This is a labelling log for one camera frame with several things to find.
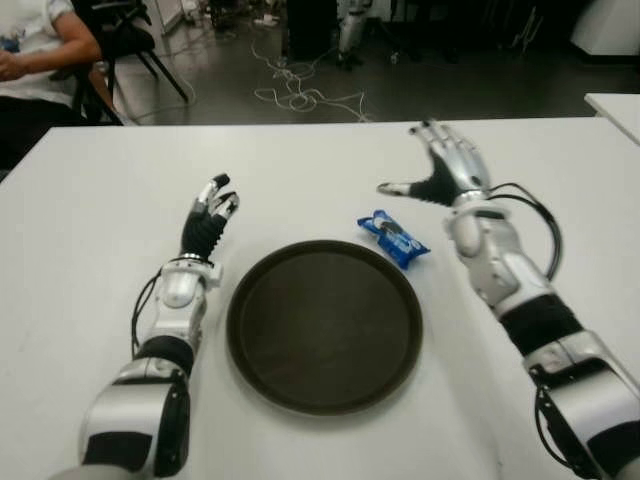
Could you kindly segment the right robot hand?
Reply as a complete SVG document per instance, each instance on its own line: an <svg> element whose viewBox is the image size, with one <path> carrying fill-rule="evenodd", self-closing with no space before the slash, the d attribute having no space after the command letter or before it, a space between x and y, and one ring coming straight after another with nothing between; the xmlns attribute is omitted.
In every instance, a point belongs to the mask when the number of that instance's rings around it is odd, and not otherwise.
<svg viewBox="0 0 640 480"><path fill-rule="evenodd" d="M453 207L463 198L486 199L490 175L479 149L453 126L434 119L409 129L424 147L431 174L413 182L384 182L376 187L382 195L406 197Z"/></svg>

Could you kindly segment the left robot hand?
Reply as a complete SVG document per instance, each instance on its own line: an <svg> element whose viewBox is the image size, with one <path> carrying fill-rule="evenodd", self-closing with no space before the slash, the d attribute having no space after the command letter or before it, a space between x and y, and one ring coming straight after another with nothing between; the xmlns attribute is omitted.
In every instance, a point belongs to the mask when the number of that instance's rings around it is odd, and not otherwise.
<svg viewBox="0 0 640 480"><path fill-rule="evenodd" d="M209 260L227 223L240 205L235 191L220 194L229 183L230 177L226 173L214 176L194 199L181 234L181 256Z"/></svg>

